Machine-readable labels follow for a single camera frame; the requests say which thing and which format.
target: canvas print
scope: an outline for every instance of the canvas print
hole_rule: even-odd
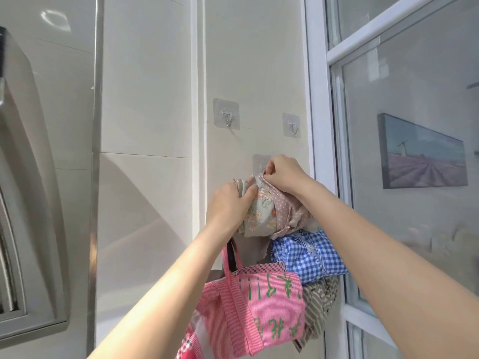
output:
[[[385,113],[378,124],[385,189],[468,184],[461,140]]]

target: forearm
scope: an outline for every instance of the forearm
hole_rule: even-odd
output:
[[[479,302],[436,267],[305,179],[295,194],[318,220],[408,358],[477,358]]]
[[[89,358],[174,358],[227,234],[203,230]]]

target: hand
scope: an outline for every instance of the hand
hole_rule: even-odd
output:
[[[273,186],[286,193],[295,195],[297,188],[311,178],[299,166],[293,157],[279,155],[268,162],[264,178]]]
[[[208,203],[206,227],[218,229],[224,239],[230,239],[246,217],[256,194],[258,185],[250,186],[242,198],[234,183],[216,190]]]

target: metal hook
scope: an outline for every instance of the metal hook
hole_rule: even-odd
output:
[[[289,125],[291,126],[291,133],[292,133],[293,135],[297,134],[297,133],[298,133],[298,130],[299,130],[299,127],[296,127],[296,124],[293,123],[293,122],[291,122]]]
[[[231,112],[226,112],[224,109],[221,110],[221,114],[226,118],[226,127],[231,127],[233,114]]]

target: pink striped fabric bag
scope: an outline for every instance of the pink striped fabric bag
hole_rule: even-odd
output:
[[[296,273],[284,263],[232,273],[223,248],[225,277],[205,284],[177,359],[231,359],[303,336],[305,303]]]

